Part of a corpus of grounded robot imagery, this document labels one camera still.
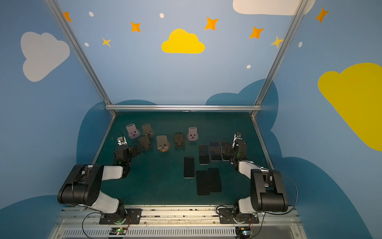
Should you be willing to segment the black phone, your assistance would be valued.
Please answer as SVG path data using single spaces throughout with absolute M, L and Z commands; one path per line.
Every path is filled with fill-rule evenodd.
M 218 168 L 209 168 L 209 189 L 210 192 L 218 193 L 222 191 L 220 171 Z
M 209 146 L 206 144 L 202 144 L 198 146 L 199 153 L 199 163 L 200 165 L 208 165 L 210 164 L 210 152 Z
M 209 174 L 206 170 L 196 171 L 196 181 L 197 181 L 197 194 L 199 196 L 209 195 Z
M 222 161 L 222 153 L 219 142 L 209 143 L 211 161 Z
M 185 156 L 184 157 L 184 178 L 194 178 L 195 177 L 195 157 Z

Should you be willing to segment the white-edged phone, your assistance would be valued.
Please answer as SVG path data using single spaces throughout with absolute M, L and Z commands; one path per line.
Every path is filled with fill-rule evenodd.
M 228 141 L 222 141 L 220 143 L 221 155 L 223 161 L 230 161 L 232 157 L 232 144 Z

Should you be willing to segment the black folding phone stand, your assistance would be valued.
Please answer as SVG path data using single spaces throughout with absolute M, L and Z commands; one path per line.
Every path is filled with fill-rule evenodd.
M 143 151 L 148 151 L 152 148 L 152 143 L 149 136 L 142 136 L 138 139 L 138 141 Z

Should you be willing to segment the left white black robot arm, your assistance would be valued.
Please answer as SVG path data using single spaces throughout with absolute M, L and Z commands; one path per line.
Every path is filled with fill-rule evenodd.
M 113 165 L 76 164 L 58 192 L 60 204 L 78 205 L 100 213 L 101 225 L 138 225 L 141 209 L 126 209 L 121 199 L 101 192 L 104 181 L 126 178 L 138 145 L 121 144 L 114 150 Z

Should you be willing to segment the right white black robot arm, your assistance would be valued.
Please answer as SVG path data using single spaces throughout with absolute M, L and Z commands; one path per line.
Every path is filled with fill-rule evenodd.
M 232 211 L 234 219 L 241 223 L 241 218 L 258 212 L 286 213 L 288 198 L 281 173 L 248 161 L 246 151 L 246 141 L 236 139 L 230 161 L 237 172 L 250 180 L 250 196 L 235 203 Z

